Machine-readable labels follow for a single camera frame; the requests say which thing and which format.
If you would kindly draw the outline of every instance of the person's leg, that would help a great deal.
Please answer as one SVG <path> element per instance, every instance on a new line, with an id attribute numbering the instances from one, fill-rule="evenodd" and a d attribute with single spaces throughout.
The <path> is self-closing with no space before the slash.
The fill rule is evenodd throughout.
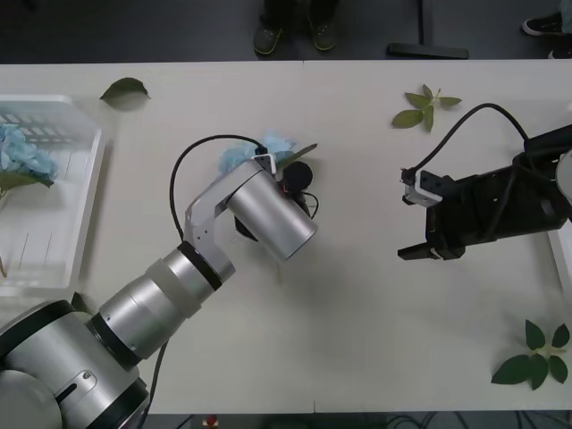
<path id="1" fill-rule="evenodd" d="M 254 35 L 254 50 L 262 55 L 274 52 L 284 28 L 294 17 L 295 0 L 265 0 L 265 11 Z"/>
<path id="2" fill-rule="evenodd" d="M 318 25 L 325 21 L 332 21 L 339 0 L 312 0 L 310 2 L 310 20 Z"/>
<path id="3" fill-rule="evenodd" d="M 339 0 L 311 0 L 308 20 L 312 29 L 315 47 L 328 51 L 336 46 L 338 39 L 333 26 L 333 15 Z"/>
<path id="4" fill-rule="evenodd" d="M 522 23 L 522 30 L 530 36 L 560 36 L 562 14 L 558 12 L 544 18 L 526 20 Z"/>
<path id="5" fill-rule="evenodd" d="M 562 14 L 562 32 L 572 35 L 572 0 L 562 0 L 560 3 Z"/>
<path id="6" fill-rule="evenodd" d="M 560 14 L 564 38 L 548 57 L 553 60 L 569 60 L 572 59 L 572 0 L 561 0 Z"/>
<path id="7" fill-rule="evenodd" d="M 274 29 L 289 27 L 294 18 L 295 6 L 295 0 L 265 0 L 265 11 L 260 16 L 260 21 Z"/>

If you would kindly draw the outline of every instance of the green leaf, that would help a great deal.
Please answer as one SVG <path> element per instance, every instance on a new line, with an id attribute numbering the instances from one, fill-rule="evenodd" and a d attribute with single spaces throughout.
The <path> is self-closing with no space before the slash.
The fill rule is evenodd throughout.
<path id="1" fill-rule="evenodd" d="M 419 110 L 425 109 L 429 103 L 431 103 L 431 98 L 425 96 L 419 96 L 418 94 L 412 94 L 411 92 L 405 93 L 405 98 L 409 103 Z"/>
<path id="2" fill-rule="evenodd" d="M 551 374 L 559 383 L 564 383 L 568 378 L 568 368 L 564 361 L 558 356 L 550 356 L 548 365 L 551 368 Z"/>
<path id="3" fill-rule="evenodd" d="M 431 132 L 431 130 L 433 129 L 433 114 L 435 112 L 435 108 L 432 105 L 427 106 L 427 108 L 424 111 L 424 126 L 425 129 L 429 132 Z"/>
<path id="4" fill-rule="evenodd" d="M 413 128 L 423 120 L 423 112 L 420 110 L 404 110 L 397 114 L 391 125 L 395 128 Z"/>
<path id="5" fill-rule="evenodd" d="M 73 296 L 71 297 L 71 306 L 75 309 L 75 311 L 93 315 L 93 312 L 89 310 L 89 307 L 86 304 L 86 300 L 78 292 L 73 292 Z"/>
<path id="6" fill-rule="evenodd" d="M 530 359 L 528 355 L 511 357 L 492 376 L 494 384 L 519 384 L 528 380 L 530 376 Z"/>
<path id="7" fill-rule="evenodd" d="M 533 391 L 543 385 L 548 375 L 548 362 L 538 353 L 530 357 L 530 385 Z"/>
<path id="8" fill-rule="evenodd" d="M 455 97 L 440 97 L 439 98 L 441 100 L 441 105 L 443 107 L 452 107 L 454 105 L 458 105 L 461 101 L 460 98 L 455 98 Z"/>
<path id="9" fill-rule="evenodd" d="M 134 78 L 123 78 L 113 83 L 99 99 L 107 101 L 127 94 L 137 93 L 145 94 L 147 98 L 151 98 L 143 82 Z"/>
<path id="10" fill-rule="evenodd" d="M 565 324 L 561 324 L 552 337 L 552 347 L 564 347 L 570 341 L 570 332 Z"/>
<path id="11" fill-rule="evenodd" d="M 541 349 L 546 344 L 541 329 L 530 320 L 526 321 L 526 345 L 530 350 Z"/>
<path id="12" fill-rule="evenodd" d="M 425 94 L 426 97 L 433 99 L 433 92 L 429 89 L 428 86 L 426 85 L 423 86 L 423 93 Z"/>
<path id="13" fill-rule="evenodd" d="M 304 147 L 302 150 L 300 150 L 299 152 L 296 152 L 294 155 L 292 155 L 290 158 L 286 158 L 286 159 L 282 159 L 278 164 L 276 164 L 276 169 L 277 170 L 283 170 L 284 168 L 286 168 L 288 165 L 292 164 L 294 161 L 296 161 L 297 159 L 301 158 L 302 156 L 304 156 L 305 154 L 307 154 L 308 152 L 313 151 L 314 149 L 316 149 L 318 147 L 317 143 L 314 143 L 313 145 L 310 145 L 308 147 Z"/>
<path id="14" fill-rule="evenodd" d="M 20 174 L 18 172 L 0 172 L 0 189 L 4 191 L 17 188 L 19 186 L 33 185 L 34 183 L 41 183 L 48 188 L 54 184 L 52 181 L 40 179 L 28 174 Z"/>

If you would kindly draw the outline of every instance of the table surface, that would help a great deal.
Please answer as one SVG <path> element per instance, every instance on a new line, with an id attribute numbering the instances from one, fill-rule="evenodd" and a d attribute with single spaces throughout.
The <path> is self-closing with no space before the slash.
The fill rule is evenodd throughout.
<path id="1" fill-rule="evenodd" d="M 405 262 L 424 240 L 425 210 L 401 202 L 400 168 L 416 164 L 482 102 L 509 109 L 530 135 L 572 122 L 571 62 L 319 62 L 3 66 L 0 92 L 97 99 L 141 79 L 151 99 L 116 113 L 81 271 L 102 304 L 178 236 L 172 165 L 190 143 L 268 129 L 318 142 L 307 157 L 319 232 L 286 265 L 241 238 L 230 214 L 216 239 L 237 273 L 172 338 L 152 412 L 304 413 L 572 408 L 572 383 L 538 390 L 490 384 L 525 350 L 525 319 L 572 322 L 546 234 L 469 248 L 458 261 Z M 463 98 L 431 134 L 394 130 L 405 91 Z M 217 142 L 180 169 L 179 215 L 217 174 Z M 467 122 L 430 166 L 460 178 L 508 165 L 522 150 L 496 112 Z M 139 367 L 150 383 L 155 360 Z"/>

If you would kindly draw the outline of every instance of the black electric cable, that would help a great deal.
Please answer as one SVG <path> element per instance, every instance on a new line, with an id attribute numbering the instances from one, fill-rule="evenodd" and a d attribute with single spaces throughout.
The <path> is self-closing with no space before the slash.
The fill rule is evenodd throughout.
<path id="1" fill-rule="evenodd" d="M 177 177 L 177 172 L 179 171 L 179 166 L 181 165 L 182 160 L 185 158 L 185 156 L 187 156 L 187 154 L 192 149 L 194 149 L 197 146 L 202 145 L 203 143 L 207 143 L 207 141 L 218 140 L 218 139 L 235 139 L 235 140 L 248 141 L 248 142 L 258 146 L 258 150 L 257 150 L 258 155 L 268 153 L 268 150 L 266 149 L 266 147 L 264 147 L 262 144 L 258 143 L 256 140 L 251 139 L 250 137 L 237 136 L 234 134 L 217 134 L 216 136 L 206 137 L 204 139 L 201 139 L 201 140 L 193 143 L 192 145 L 187 147 L 185 150 L 183 150 L 182 154 L 179 156 L 179 159 L 177 159 L 177 162 L 175 163 L 175 166 L 172 169 L 171 181 L 169 184 L 169 205 L 171 207 L 172 220 L 175 222 L 175 228 L 177 228 L 177 232 L 179 233 L 181 240 L 183 237 L 183 231 L 181 228 L 181 224 L 179 223 L 179 219 L 177 218 L 177 212 L 175 211 L 175 196 L 174 196 L 175 178 Z"/>
<path id="2" fill-rule="evenodd" d="M 153 403 L 153 398 L 155 397 L 155 390 L 157 388 L 157 381 L 159 380 L 159 370 L 161 369 L 161 363 L 163 362 L 163 356 L 165 351 L 167 350 L 167 341 L 161 348 L 159 349 L 159 355 L 157 356 L 157 361 L 155 362 L 155 370 L 153 371 L 153 382 L 151 383 L 151 392 L 149 393 L 149 405 L 145 407 L 145 411 L 143 411 L 143 415 L 139 420 L 139 424 L 137 429 L 141 429 L 145 424 L 145 420 L 147 420 L 147 414 L 149 414 L 149 410 L 151 409 L 151 404 Z"/>
<path id="3" fill-rule="evenodd" d="M 174 188 L 175 188 L 175 179 L 177 177 L 177 172 L 179 171 L 179 167 L 181 166 L 182 160 L 187 156 L 187 154 L 197 146 L 202 145 L 203 143 L 207 143 L 207 141 L 218 140 L 218 139 L 235 139 L 235 140 L 244 140 L 248 141 L 254 145 L 257 145 L 257 155 L 267 154 L 268 150 L 262 144 L 258 143 L 256 140 L 251 139 L 250 137 L 238 136 L 234 134 L 217 134 L 211 137 L 205 137 L 199 141 L 196 141 L 185 150 L 183 150 L 182 154 L 177 159 L 175 166 L 172 169 L 171 173 L 171 181 L 169 182 L 169 207 L 171 208 L 171 215 L 172 221 L 175 223 L 175 228 L 177 228 L 177 232 L 179 233 L 179 237 L 181 241 L 183 240 L 183 230 L 181 228 L 181 224 L 179 223 L 179 219 L 177 218 L 177 212 L 175 210 L 175 196 L 174 196 Z M 155 397 L 155 390 L 157 387 L 157 382 L 159 378 L 159 371 L 161 369 L 161 363 L 163 362 L 163 356 L 165 351 L 167 350 L 167 341 L 161 348 L 159 349 L 159 355 L 157 356 L 157 361 L 155 362 L 155 370 L 153 372 L 153 382 L 151 382 L 151 392 L 149 394 L 149 405 L 143 411 L 141 419 L 139 420 L 139 425 L 137 429 L 141 429 L 145 424 L 145 420 L 147 419 L 147 415 L 149 414 L 149 410 L 151 409 L 151 404 L 153 403 L 153 398 Z"/>
<path id="4" fill-rule="evenodd" d="M 530 416 L 528 415 L 528 413 L 526 413 L 526 411 L 522 411 L 522 415 L 525 417 L 526 421 L 528 422 L 528 424 L 532 429 L 537 429 L 536 425 L 533 423 L 533 419 L 530 418 Z"/>
<path id="5" fill-rule="evenodd" d="M 458 411 L 454 413 L 455 416 L 457 417 L 457 420 L 459 423 L 461 423 L 461 425 L 463 426 L 463 429 L 468 429 L 468 424 L 465 421 L 465 419 L 463 418 L 463 416 L 461 415 L 461 413 L 459 413 Z"/>
<path id="6" fill-rule="evenodd" d="M 517 429 L 523 429 L 522 418 L 520 418 L 520 413 L 518 411 L 515 411 L 515 416 L 517 418 Z"/>
<path id="7" fill-rule="evenodd" d="M 413 418 L 412 416 L 407 416 L 405 414 L 400 414 L 398 416 L 394 416 L 392 418 L 390 418 L 386 423 L 385 423 L 385 427 L 390 427 L 391 423 L 396 422 L 397 420 L 400 420 L 400 422 L 397 422 L 395 424 L 395 426 L 393 426 L 393 429 L 396 429 L 397 427 L 399 427 L 400 425 L 404 424 L 404 423 L 410 423 L 413 426 L 415 426 L 417 429 L 422 429 L 422 426 L 419 424 L 419 422 L 417 422 L 415 420 L 415 418 Z"/>
<path id="8" fill-rule="evenodd" d="M 302 194 L 306 195 L 307 197 L 312 197 L 315 201 L 315 209 L 314 209 L 314 213 L 312 213 L 312 215 L 310 216 L 310 219 L 314 219 L 315 218 L 315 214 L 318 213 L 318 209 L 320 208 L 320 200 L 318 199 L 318 197 L 310 192 L 302 192 Z"/>
<path id="9" fill-rule="evenodd" d="M 518 123 L 518 121 L 514 118 L 514 116 L 512 116 L 509 112 L 507 112 L 505 109 L 503 109 L 499 105 L 496 105 L 494 103 L 484 103 L 482 105 L 478 105 L 477 107 L 469 110 L 467 112 L 467 114 L 465 114 L 465 116 L 463 116 L 461 119 L 459 119 L 458 122 L 455 125 L 453 125 L 453 128 L 451 128 L 450 131 L 447 133 L 445 138 L 443 140 L 441 140 L 441 143 L 439 143 L 439 145 L 437 145 L 437 147 L 428 156 L 426 156 L 423 161 L 421 161 L 415 167 L 408 169 L 408 172 L 412 176 L 414 176 L 418 170 L 425 167 L 427 165 L 427 163 L 429 163 L 429 161 L 431 161 L 433 158 L 435 158 L 435 156 L 441 151 L 441 149 L 443 149 L 443 147 L 447 144 L 447 142 L 450 140 L 450 138 L 453 137 L 453 134 L 455 134 L 455 132 L 457 132 L 457 130 L 460 128 L 460 126 L 463 125 L 463 123 L 465 123 L 465 121 L 468 118 L 473 116 L 479 110 L 483 110 L 485 108 L 494 109 L 497 112 L 504 115 L 510 121 L 510 123 L 512 123 L 512 125 L 517 129 L 518 133 L 523 138 L 523 140 L 524 141 L 528 140 L 528 135 L 526 134 L 526 132 L 522 128 L 522 126 Z"/>
<path id="10" fill-rule="evenodd" d="M 431 421 L 435 418 L 435 416 L 437 416 L 437 411 L 434 411 L 433 413 L 428 413 L 427 416 L 425 416 L 425 418 L 422 420 L 421 422 L 421 427 L 423 427 L 423 429 L 427 429 L 429 427 L 429 424 L 431 424 Z"/>
<path id="11" fill-rule="evenodd" d="M 180 423 L 177 425 L 177 427 L 175 427 L 175 429 L 181 429 L 181 428 L 182 428 L 185 424 L 187 424 L 188 421 L 189 421 L 191 418 L 193 418 L 194 416 L 195 416 L 194 414 L 191 414 L 191 415 L 187 416 L 182 422 L 180 422 Z"/>

